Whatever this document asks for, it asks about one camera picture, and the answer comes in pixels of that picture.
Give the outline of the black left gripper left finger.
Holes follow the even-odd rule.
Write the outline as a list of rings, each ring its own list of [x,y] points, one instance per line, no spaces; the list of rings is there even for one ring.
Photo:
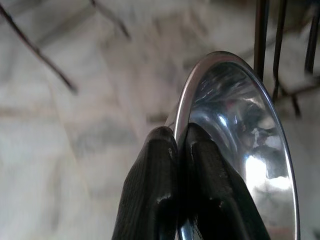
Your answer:
[[[178,150],[173,131],[154,128],[124,181],[114,240],[173,240],[178,222]]]

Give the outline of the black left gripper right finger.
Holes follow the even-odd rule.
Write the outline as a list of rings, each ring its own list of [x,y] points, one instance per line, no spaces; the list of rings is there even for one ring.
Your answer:
[[[243,178],[198,124],[188,125],[183,151],[185,210],[178,238],[270,239]]]

